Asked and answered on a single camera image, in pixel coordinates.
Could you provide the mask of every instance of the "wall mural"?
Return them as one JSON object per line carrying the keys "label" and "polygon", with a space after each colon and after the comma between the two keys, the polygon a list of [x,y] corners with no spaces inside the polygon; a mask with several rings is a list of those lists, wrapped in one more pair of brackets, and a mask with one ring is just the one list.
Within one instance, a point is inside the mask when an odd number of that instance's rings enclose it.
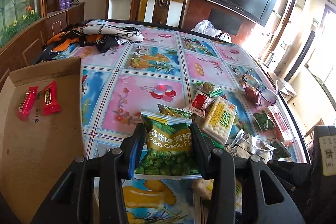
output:
{"label": "wall mural", "polygon": [[0,47],[39,18],[34,0],[0,0]]}

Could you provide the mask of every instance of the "cardboard box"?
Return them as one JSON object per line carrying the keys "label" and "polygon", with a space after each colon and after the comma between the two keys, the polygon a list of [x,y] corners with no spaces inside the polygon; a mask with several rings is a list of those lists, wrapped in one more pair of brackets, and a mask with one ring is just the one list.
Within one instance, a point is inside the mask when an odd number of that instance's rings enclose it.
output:
{"label": "cardboard box", "polygon": [[[44,93],[28,120],[16,117],[28,87],[57,82],[62,111],[43,116]],[[31,222],[58,178],[85,156],[79,57],[43,62],[9,74],[0,93],[0,192],[23,224]]]}

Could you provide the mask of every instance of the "wooden cabinet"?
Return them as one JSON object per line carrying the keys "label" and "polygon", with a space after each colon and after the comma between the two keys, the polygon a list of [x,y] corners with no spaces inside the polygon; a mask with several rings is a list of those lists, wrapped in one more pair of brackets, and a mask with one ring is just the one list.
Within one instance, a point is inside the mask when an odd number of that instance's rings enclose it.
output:
{"label": "wooden cabinet", "polygon": [[84,3],[53,12],[14,36],[0,48],[0,90],[11,71],[29,66],[41,53],[43,44],[68,24],[84,20]]}

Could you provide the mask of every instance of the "red package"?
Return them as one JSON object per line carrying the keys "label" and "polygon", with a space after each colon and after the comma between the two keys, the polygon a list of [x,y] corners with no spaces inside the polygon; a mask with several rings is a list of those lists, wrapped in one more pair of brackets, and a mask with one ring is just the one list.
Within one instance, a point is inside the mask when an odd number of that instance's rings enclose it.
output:
{"label": "red package", "polygon": [[214,101],[214,98],[203,94],[199,90],[195,94],[193,101],[187,105],[184,110],[195,113],[196,115],[205,118],[206,108]]}
{"label": "red package", "polygon": [[43,115],[50,115],[54,112],[60,112],[61,106],[57,102],[57,86],[56,82],[53,81],[44,88],[44,108]]}
{"label": "red package", "polygon": [[275,137],[281,140],[284,146],[293,144],[293,135],[282,116],[280,109],[277,106],[269,106],[265,108],[266,112],[270,115],[273,122],[277,125],[273,130]]}
{"label": "red package", "polygon": [[21,121],[27,120],[27,116],[29,115],[29,112],[31,111],[31,108],[33,107],[36,100],[37,89],[38,86],[30,86],[28,88],[25,98],[20,104],[19,109],[16,111],[16,115]]}

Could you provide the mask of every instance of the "green packaged snack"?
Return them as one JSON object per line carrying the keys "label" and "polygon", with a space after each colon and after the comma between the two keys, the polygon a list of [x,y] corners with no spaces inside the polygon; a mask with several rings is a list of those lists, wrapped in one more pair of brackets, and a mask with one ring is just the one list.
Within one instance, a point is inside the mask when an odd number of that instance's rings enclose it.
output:
{"label": "green packaged snack", "polygon": [[210,82],[197,82],[195,86],[200,92],[203,92],[210,97],[214,97],[222,93],[222,89],[218,85],[214,85]]}
{"label": "green packaged snack", "polygon": [[161,104],[157,104],[157,106],[159,107],[159,111],[161,114],[170,115],[173,117],[180,117],[184,119],[190,119],[192,115],[191,112],[188,112],[182,109],[168,107],[168,106],[161,105]]}
{"label": "green packaged snack", "polygon": [[135,173],[172,176],[172,179],[174,176],[198,175],[189,129],[191,120],[177,118],[188,123],[169,124],[171,120],[165,122],[165,115],[161,116],[142,112],[142,120],[147,129],[147,154],[140,161]]}
{"label": "green packaged snack", "polygon": [[274,129],[275,124],[265,110],[263,110],[261,113],[254,113],[253,117],[263,132],[268,129]]}

